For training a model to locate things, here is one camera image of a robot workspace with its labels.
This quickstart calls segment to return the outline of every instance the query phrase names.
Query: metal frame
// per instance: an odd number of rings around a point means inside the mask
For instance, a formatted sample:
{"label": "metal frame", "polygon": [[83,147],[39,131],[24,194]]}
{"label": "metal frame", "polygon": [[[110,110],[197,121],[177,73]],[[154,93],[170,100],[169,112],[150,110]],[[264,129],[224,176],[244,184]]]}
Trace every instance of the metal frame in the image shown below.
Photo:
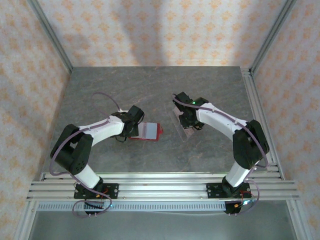
{"label": "metal frame", "polygon": [[55,31],[51,27],[43,9],[41,8],[38,0],[27,0],[30,7],[34,11],[34,14],[37,16],[39,22],[41,23],[45,33],[47,34],[48,38],[50,39],[51,43],[53,44],[55,50],[59,54],[63,64],[65,65],[66,69],[69,71],[69,74],[72,73],[73,66],[71,61],[69,60],[64,48],[62,47],[59,39],[57,38]]}
{"label": "metal frame", "polygon": [[[101,173],[105,183],[118,183],[118,199],[114,202],[211,202],[206,183],[221,183],[226,173]],[[277,171],[254,172],[250,178],[258,183],[260,200],[298,200],[294,181],[281,180]],[[73,201],[74,183],[69,175],[54,177],[49,173],[43,181],[31,184],[28,201]],[[257,188],[251,191],[257,195]],[[214,201],[234,201],[230,198],[215,198]]]}
{"label": "metal frame", "polygon": [[269,50],[271,44],[275,40],[278,32],[280,31],[282,25],[284,24],[285,20],[287,19],[288,15],[290,14],[292,8],[294,7],[297,0],[287,0],[277,17],[275,23],[273,24],[270,32],[268,33],[264,43],[262,44],[257,56],[255,57],[252,66],[250,68],[251,74],[254,76],[254,74],[257,72],[257,69],[259,65],[261,64],[262,60],[267,54],[267,51]]}
{"label": "metal frame", "polygon": [[[38,212],[70,212],[74,207],[74,201],[41,201]],[[96,204],[105,207],[105,202]],[[97,209],[77,204],[74,211],[94,212]],[[203,212],[203,211],[225,211],[226,205],[221,201],[116,201],[112,202],[108,212]]]}
{"label": "metal frame", "polygon": [[[253,78],[248,69],[242,69],[242,75],[254,118],[261,123],[270,146],[270,153],[267,156],[270,161],[269,168],[267,171],[252,173],[250,179],[261,188],[260,199],[262,201],[285,200],[287,202],[294,231],[299,240],[312,239],[297,186],[294,181],[284,180]],[[207,204],[217,202],[223,204],[229,201],[223,198],[212,201],[208,199],[206,192],[206,183],[221,182],[226,173],[100,173],[98,175],[105,182],[120,184],[118,199],[114,201],[114,204],[124,208],[132,204],[144,208],[145,202],[161,208],[165,202],[177,206],[194,204],[200,206],[200,210],[206,211],[208,210]],[[69,175],[52,176],[49,173],[43,173],[39,181],[32,182],[27,197],[30,203],[26,207],[26,212],[29,214],[24,214],[24,217],[21,218],[22,224],[16,234],[18,237],[23,237],[15,239],[28,239],[34,220],[34,214],[31,213],[35,212],[32,212],[35,206],[48,204],[48,201],[55,202],[57,211],[60,211],[59,206],[74,203],[74,182]],[[255,186],[252,185],[251,188],[253,194],[257,193]]]}

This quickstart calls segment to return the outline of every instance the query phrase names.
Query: mounting plate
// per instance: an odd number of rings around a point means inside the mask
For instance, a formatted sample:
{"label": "mounting plate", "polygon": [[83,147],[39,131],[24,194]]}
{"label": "mounting plate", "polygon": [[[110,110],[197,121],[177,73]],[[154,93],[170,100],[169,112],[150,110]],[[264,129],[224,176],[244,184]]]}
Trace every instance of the mounting plate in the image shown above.
{"label": "mounting plate", "polygon": [[244,199],[251,198],[251,189],[249,183],[243,183],[237,191],[233,194],[233,196],[229,196],[224,190],[223,190],[223,184],[217,183],[217,182],[210,182],[206,184],[206,192],[208,195],[208,199],[241,199],[242,197]]}
{"label": "mounting plate", "polygon": [[[80,184],[75,185],[74,191],[74,199],[106,199],[105,196],[97,197],[95,193],[89,191],[88,189],[84,188]],[[119,193],[119,184],[118,183],[103,183],[101,192],[105,192],[111,199],[117,199]]]}

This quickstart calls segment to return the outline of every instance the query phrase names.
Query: gray floor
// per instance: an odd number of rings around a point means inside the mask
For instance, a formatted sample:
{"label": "gray floor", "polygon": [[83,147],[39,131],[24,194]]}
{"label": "gray floor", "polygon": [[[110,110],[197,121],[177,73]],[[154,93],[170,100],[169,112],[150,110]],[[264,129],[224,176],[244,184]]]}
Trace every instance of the gray floor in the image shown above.
{"label": "gray floor", "polygon": [[[186,92],[203,97],[240,119],[253,115],[239,67],[76,67],[71,75],[53,133],[50,150],[64,127],[103,120],[92,107],[94,92],[112,95],[124,110],[132,105],[145,112],[145,122],[160,123],[164,133],[158,142],[106,139],[91,150],[89,165],[101,172],[228,172],[234,163],[232,142],[205,126],[183,142],[169,116],[171,94]],[[111,114],[111,100],[96,96],[96,105]],[[43,172],[49,171],[47,157]],[[62,169],[55,164],[55,171]]]}
{"label": "gray floor", "polygon": [[261,201],[237,217],[223,212],[108,212],[86,219],[37,212],[29,240],[295,240],[285,201]]}

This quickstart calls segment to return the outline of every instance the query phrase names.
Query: orange patterned wall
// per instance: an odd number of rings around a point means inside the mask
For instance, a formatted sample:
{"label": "orange patterned wall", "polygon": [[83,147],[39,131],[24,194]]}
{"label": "orange patterned wall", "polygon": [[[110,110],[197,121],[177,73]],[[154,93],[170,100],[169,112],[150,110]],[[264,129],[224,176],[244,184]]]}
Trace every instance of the orange patterned wall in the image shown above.
{"label": "orange patterned wall", "polygon": [[250,67],[285,0],[39,2],[76,67]]}
{"label": "orange patterned wall", "polygon": [[0,1],[0,239],[13,238],[69,74],[26,0]]}
{"label": "orange patterned wall", "polygon": [[285,176],[320,236],[320,1],[298,0],[255,81]]}

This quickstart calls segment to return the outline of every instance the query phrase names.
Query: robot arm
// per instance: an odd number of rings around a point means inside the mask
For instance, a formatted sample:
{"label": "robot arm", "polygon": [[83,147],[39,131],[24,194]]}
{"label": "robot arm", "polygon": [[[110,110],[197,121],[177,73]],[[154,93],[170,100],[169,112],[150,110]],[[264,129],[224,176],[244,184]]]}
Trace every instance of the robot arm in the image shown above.
{"label": "robot arm", "polygon": [[247,122],[233,117],[216,108],[208,100],[202,97],[192,100],[184,92],[176,95],[173,103],[182,112],[179,120],[183,128],[201,130],[204,124],[208,124],[233,142],[235,163],[223,178],[222,187],[229,197],[234,196],[250,170],[263,158],[259,147],[244,128],[254,135],[265,154],[269,152],[269,145],[260,123],[256,120]]}
{"label": "robot arm", "polygon": [[[143,117],[144,112],[137,106],[132,106],[129,111],[115,112],[109,118],[87,126],[77,127],[69,124],[62,131],[50,156],[51,158],[54,156],[58,147],[70,135],[79,130],[84,130],[71,138],[63,146],[57,154],[55,162],[74,175],[88,188],[101,192],[103,180],[88,165],[91,148],[107,138],[138,136],[138,124],[142,121]],[[77,190],[87,192],[79,184],[77,185]]]}

